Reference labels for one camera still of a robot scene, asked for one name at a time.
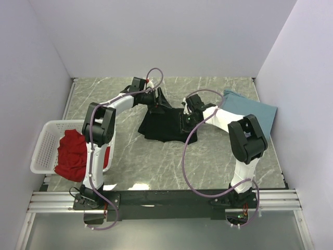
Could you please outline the black t shirt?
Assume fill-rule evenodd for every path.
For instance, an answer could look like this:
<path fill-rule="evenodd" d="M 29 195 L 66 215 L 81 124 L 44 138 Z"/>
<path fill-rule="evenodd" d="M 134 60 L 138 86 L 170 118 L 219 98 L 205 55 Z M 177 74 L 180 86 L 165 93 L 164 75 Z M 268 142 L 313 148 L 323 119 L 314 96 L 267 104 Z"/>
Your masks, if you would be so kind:
<path fill-rule="evenodd" d="M 188 142 L 194 143 L 198 140 L 194 133 L 190 139 L 190 133 L 180 132 L 180 112 L 182 108 L 171 108 L 166 110 L 164 114 L 150 114 L 147 112 L 138 128 L 138 133 L 142 134 L 147 140 L 155 140 L 160 142 Z"/>

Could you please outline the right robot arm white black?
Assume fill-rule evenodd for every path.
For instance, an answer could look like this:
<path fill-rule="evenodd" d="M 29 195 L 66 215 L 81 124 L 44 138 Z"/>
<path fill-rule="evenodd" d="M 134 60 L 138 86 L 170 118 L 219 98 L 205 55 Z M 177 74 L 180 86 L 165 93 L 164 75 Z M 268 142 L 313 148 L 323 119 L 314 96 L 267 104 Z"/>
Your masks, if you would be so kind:
<path fill-rule="evenodd" d="M 181 128 L 190 130 L 182 153 L 182 172 L 188 187 L 202 197 L 220 197 L 227 193 L 228 201 L 235 208 L 246 201 L 246 192 L 252 188 L 255 168 L 268 148 L 266 137 L 255 115 L 237 115 L 214 104 L 204 104 L 197 94 L 183 99 L 184 112 L 181 114 Z M 234 176 L 227 191 L 219 195 L 204 195 L 189 183 L 185 172 L 185 153 L 191 137 L 202 124 L 213 125 L 228 133 L 230 147 L 236 158 Z"/>

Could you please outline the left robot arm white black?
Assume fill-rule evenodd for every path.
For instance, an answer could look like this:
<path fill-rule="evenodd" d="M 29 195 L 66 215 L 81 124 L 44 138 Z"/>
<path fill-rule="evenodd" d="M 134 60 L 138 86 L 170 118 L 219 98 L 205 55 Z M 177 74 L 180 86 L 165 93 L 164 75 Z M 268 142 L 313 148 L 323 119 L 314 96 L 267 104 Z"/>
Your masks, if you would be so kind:
<path fill-rule="evenodd" d="M 138 104 L 147 105 L 150 112 L 157 114 L 163 114 L 165 109 L 172 108 L 160 87 L 155 87 L 148 79 L 137 77 L 111 100 L 89 104 L 82 127 L 87 165 L 80 194 L 86 196 L 85 202 L 91 209 L 99 209 L 104 203 L 104 196 L 101 194 L 103 174 L 110 169 L 113 160 L 116 116 Z"/>

